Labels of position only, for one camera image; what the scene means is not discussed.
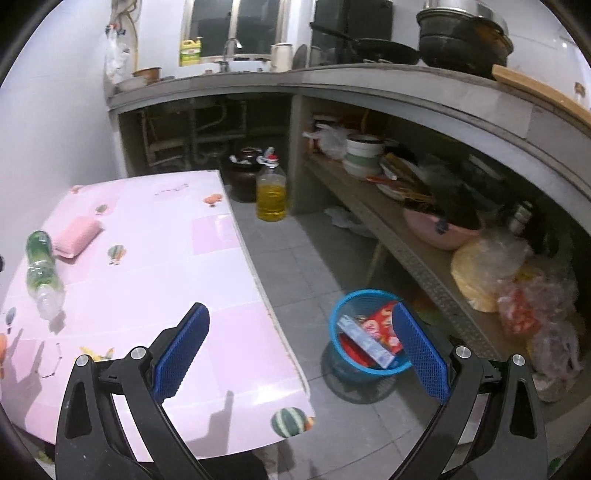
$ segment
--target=plastic bottle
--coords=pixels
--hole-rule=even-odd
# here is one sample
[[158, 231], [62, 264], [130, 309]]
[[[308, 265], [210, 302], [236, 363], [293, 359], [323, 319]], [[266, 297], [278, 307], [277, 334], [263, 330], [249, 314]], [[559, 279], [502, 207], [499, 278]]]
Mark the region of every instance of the plastic bottle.
[[264, 165], [256, 178], [256, 216], [266, 222], [285, 218], [285, 173], [273, 153], [259, 157]]
[[64, 285], [57, 276], [56, 261], [52, 255], [51, 238], [43, 230], [29, 235], [27, 239], [27, 288], [35, 299], [39, 315], [53, 320], [61, 312], [66, 296]]
[[197, 37], [195, 41], [184, 40], [181, 43], [180, 50], [180, 66], [186, 67], [188, 65], [195, 65], [201, 62], [201, 37]]

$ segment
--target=pink tablecloth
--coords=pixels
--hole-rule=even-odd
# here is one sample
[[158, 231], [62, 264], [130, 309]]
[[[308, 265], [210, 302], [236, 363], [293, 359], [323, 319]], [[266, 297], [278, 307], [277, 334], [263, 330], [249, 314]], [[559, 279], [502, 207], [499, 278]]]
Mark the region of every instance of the pink tablecloth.
[[[224, 197], [210, 207], [203, 199], [213, 193]], [[43, 228], [55, 236], [77, 215], [95, 216], [105, 230], [75, 261], [58, 260], [64, 315], [50, 323], [39, 317], [26, 290], [25, 258], [0, 309], [0, 333], [8, 333], [4, 319], [16, 308], [0, 381], [13, 423], [54, 442], [74, 360], [83, 352], [120, 358], [148, 346], [195, 301], [210, 311], [210, 332], [164, 409], [198, 458], [281, 440], [271, 418], [282, 408], [314, 416], [217, 171], [85, 186], [66, 194]], [[125, 401], [115, 401], [138, 460], [149, 460]]]

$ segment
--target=white tile wall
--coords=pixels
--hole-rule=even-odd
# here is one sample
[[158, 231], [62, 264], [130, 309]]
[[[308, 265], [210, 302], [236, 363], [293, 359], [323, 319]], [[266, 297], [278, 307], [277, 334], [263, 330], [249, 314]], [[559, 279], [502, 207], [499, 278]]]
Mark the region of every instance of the white tile wall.
[[[178, 45], [185, 0], [149, 0], [142, 6], [139, 30], [139, 68], [162, 67], [162, 75], [189, 77], [202, 74], [215, 65], [178, 66]], [[316, 0], [291, 0], [286, 41], [294, 50], [310, 41], [310, 14]], [[571, 96], [575, 82], [590, 90], [591, 69], [577, 58], [573, 44], [563, 48], [561, 37], [568, 34], [554, 15], [539, 0], [487, 0], [508, 24], [515, 51], [509, 67], [537, 80], [547, 82]], [[394, 0], [392, 40], [418, 47], [417, 12], [424, 0]]]
[[67, 189], [117, 177], [102, 82], [110, 7], [64, 0], [0, 87], [0, 300], [28, 234]]

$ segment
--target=wok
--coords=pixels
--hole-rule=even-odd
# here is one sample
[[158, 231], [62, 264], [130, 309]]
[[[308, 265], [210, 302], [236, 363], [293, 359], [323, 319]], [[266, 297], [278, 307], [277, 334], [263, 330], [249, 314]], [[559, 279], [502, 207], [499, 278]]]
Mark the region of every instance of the wok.
[[351, 48], [353, 48], [359, 57], [356, 63], [367, 59], [371, 61], [385, 60], [391, 63], [416, 65], [420, 58], [414, 48], [393, 41], [382, 40], [381, 38], [353, 38], [338, 30], [323, 27], [314, 22], [310, 23], [310, 28], [349, 42]]

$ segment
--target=pink bowl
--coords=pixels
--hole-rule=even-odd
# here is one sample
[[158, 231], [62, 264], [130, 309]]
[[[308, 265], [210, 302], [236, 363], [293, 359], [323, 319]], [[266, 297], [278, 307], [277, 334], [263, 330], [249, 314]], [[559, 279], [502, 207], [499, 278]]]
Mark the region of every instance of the pink bowl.
[[447, 223], [436, 215], [404, 209], [404, 219], [412, 232], [424, 242], [442, 250], [460, 248], [469, 239], [480, 235], [482, 223], [478, 230], [468, 230], [452, 223]]

